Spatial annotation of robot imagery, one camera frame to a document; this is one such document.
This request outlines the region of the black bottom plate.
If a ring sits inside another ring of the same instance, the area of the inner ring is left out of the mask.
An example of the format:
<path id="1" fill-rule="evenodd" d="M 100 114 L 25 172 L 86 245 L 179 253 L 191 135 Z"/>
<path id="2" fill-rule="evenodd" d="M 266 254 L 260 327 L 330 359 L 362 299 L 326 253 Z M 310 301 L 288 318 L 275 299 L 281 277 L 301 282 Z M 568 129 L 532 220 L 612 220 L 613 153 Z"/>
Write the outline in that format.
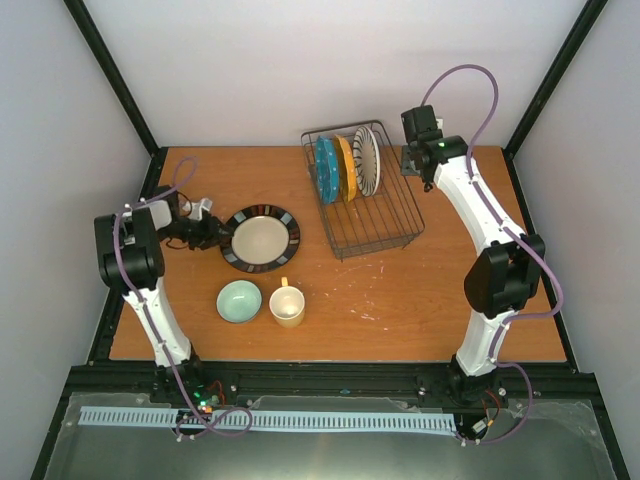
<path id="1" fill-rule="evenodd" d="M 301 243 L 295 217 L 284 208 L 255 204 L 237 211 L 225 225 L 233 236 L 220 244 L 224 260 L 249 274 L 267 273 L 291 261 Z"/>

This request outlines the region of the white blue striped plate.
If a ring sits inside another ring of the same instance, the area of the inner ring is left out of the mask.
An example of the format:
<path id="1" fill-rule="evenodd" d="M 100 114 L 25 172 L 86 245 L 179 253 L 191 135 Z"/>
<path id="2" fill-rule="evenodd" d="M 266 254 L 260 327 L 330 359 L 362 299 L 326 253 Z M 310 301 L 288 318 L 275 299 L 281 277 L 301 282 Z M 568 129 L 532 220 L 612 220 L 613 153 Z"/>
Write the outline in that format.
<path id="1" fill-rule="evenodd" d="M 373 196 L 379 187 L 381 166 L 378 143 L 368 126 L 356 130 L 352 150 L 358 188 L 364 197 Z"/>

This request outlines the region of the dark wire dish rack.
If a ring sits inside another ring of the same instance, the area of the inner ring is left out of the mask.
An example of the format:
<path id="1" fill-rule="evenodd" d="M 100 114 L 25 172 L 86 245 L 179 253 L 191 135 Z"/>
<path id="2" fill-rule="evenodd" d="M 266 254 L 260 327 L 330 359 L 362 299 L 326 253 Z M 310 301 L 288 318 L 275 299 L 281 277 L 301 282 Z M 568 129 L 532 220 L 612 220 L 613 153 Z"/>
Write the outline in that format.
<path id="1" fill-rule="evenodd" d="M 370 197 L 358 193 L 350 202 L 338 198 L 331 204 L 325 204 L 317 182 L 316 141 L 320 136 L 335 134 L 351 141 L 361 126 L 372 130 L 380 148 L 379 187 Z M 382 122 L 366 120 L 308 130 L 301 134 L 301 145 L 320 219 L 336 258 L 343 260 L 396 247 L 404 248 L 424 231 L 425 222 L 416 198 L 409 182 L 401 175 L 399 150 L 392 145 Z"/>

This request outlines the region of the orange polka dot plate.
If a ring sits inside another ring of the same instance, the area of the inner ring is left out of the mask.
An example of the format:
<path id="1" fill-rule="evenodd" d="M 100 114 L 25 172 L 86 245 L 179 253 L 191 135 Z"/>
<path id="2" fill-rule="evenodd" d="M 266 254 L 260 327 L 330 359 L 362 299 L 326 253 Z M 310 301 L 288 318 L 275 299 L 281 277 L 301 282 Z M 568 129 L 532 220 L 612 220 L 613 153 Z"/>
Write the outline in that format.
<path id="1" fill-rule="evenodd" d="M 355 198 L 358 191 L 352 148 L 349 141 L 341 135 L 334 136 L 333 144 L 338 157 L 340 195 L 345 203 L 349 203 Z"/>

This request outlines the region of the teal polka dot plate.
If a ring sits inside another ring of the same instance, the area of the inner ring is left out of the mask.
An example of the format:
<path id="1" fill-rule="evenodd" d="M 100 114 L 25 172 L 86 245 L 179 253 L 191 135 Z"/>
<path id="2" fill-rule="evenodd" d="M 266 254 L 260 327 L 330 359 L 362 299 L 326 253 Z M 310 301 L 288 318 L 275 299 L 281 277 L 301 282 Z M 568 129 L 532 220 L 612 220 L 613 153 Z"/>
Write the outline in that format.
<path id="1" fill-rule="evenodd" d="M 316 183 L 324 205 L 333 203 L 339 193 L 338 159 L 333 142 L 319 136 L 315 145 Z"/>

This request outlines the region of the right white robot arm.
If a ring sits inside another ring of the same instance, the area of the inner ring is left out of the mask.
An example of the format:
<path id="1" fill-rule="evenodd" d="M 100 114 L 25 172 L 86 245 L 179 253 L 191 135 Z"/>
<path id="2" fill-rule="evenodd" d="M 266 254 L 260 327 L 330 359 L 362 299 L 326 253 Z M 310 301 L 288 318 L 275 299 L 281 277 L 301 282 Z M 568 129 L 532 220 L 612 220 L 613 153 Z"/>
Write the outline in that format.
<path id="1" fill-rule="evenodd" d="M 401 115 L 402 165 L 425 191 L 441 191 L 462 220 L 477 258 L 464 279 L 471 316 L 461 347 L 448 366 L 448 391 L 458 404 L 476 401 L 495 382 L 498 352 L 511 317 L 538 290 L 545 245 L 528 235 L 500 205 L 483 179 L 467 143 L 443 135 L 432 106 Z"/>

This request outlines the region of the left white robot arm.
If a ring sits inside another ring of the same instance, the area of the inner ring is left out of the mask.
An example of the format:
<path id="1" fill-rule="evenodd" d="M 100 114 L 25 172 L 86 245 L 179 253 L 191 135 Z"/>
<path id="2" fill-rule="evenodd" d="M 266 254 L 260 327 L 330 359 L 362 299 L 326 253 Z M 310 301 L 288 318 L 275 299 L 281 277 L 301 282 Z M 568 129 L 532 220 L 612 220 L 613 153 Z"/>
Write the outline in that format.
<path id="1" fill-rule="evenodd" d="M 211 214 L 212 207 L 206 197 L 181 202 L 178 190 L 165 185 L 152 199 L 93 222 L 100 277 L 134 310 L 160 369 L 196 360 L 167 297 L 161 243 L 178 240 L 190 250 L 206 250 L 231 239 L 233 229 Z"/>

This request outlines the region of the light green ceramic bowl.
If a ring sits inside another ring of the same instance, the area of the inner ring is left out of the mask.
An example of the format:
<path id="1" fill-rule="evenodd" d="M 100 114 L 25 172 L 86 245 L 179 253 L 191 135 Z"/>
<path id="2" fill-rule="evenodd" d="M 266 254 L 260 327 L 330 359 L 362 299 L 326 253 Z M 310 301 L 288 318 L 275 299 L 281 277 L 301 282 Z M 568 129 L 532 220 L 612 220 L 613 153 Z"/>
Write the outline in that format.
<path id="1" fill-rule="evenodd" d="M 262 294 L 250 281 L 236 280 L 225 285 L 216 299 L 220 317 L 232 324 L 243 324 L 253 320 L 262 306 Z"/>

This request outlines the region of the cream yellow mug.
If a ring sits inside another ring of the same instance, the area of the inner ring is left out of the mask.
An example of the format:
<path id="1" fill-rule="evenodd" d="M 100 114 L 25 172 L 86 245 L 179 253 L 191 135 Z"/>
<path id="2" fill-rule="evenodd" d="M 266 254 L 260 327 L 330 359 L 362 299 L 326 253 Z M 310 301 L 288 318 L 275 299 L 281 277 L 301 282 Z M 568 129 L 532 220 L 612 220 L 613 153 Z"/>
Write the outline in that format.
<path id="1" fill-rule="evenodd" d="M 274 320 L 284 328 L 299 326 L 305 315 L 306 300 L 297 287 L 291 286 L 286 277 L 269 299 L 269 310 Z"/>

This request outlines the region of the black aluminium frame base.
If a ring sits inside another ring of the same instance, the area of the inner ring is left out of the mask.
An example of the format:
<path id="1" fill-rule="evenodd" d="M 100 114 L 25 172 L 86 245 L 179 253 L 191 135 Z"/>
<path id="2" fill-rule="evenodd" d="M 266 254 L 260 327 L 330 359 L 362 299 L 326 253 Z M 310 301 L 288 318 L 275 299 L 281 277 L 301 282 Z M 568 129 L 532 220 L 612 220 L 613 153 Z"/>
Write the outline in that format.
<path id="1" fill-rule="evenodd" d="M 183 405 L 176 385 L 162 380 L 152 361 L 112 360 L 109 357 L 122 305 L 109 297 L 94 336 L 88 361 L 72 368 L 54 410 L 32 476 L 44 477 L 64 414 L 74 393 L 143 393 L 156 402 Z M 582 373 L 573 361 L 526 362 L 524 369 L 540 400 L 581 399 L 591 402 L 614 473 L 629 471 L 594 375 Z M 461 413 L 472 409 L 454 402 L 448 391 L 448 365 L 436 363 L 241 362 L 202 361 L 188 373 L 190 388 L 219 381 L 226 400 L 235 405 L 264 395 L 303 397 L 369 397 L 405 401 L 411 406 L 436 407 Z"/>

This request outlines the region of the right black frame post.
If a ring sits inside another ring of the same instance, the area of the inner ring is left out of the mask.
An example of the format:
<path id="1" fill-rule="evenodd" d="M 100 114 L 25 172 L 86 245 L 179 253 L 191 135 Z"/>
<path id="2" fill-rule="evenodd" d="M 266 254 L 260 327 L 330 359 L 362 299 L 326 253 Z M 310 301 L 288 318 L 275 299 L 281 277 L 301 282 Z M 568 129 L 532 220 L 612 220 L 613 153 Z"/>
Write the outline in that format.
<path id="1" fill-rule="evenodd" d="M 515 159 L 607 3 L 607 0 L 588 0 L 584 3 L 507 145 L 503 148 L 506 160 Z"/>

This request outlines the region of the black frame post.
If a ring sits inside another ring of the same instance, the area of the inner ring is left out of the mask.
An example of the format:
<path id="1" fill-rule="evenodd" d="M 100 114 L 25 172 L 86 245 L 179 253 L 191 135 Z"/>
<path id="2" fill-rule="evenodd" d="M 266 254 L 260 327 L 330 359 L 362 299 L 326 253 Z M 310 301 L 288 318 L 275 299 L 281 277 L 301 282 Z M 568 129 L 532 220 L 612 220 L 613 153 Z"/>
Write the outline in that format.
<path id="1" fill-rule="evenodd" d="M 150 158 L 160 151 L 144 116 L 84 1 L 64 0 L 69 14 L 84 38 L 135 133 Z"/>
<path id="2" fill-rule="evenodd" d="M 506 160 L 515 159 L 607 3 L 607 0 L 588 0 L 584 3 L 507 145 L 503 148 Z"/>

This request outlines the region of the left black frame post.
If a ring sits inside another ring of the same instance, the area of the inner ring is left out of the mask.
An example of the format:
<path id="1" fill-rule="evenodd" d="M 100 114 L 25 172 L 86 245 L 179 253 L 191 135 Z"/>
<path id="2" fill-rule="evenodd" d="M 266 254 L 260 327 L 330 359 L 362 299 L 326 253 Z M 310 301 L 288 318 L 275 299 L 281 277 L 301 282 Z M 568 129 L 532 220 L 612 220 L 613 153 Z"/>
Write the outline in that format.
<path id="1" fill-rule="evenodd" d="M 84 1 L 64 0 L 69 14 L 84 38 L 135 133 L 150 158 L 160 151 L 144 116 Z"/>

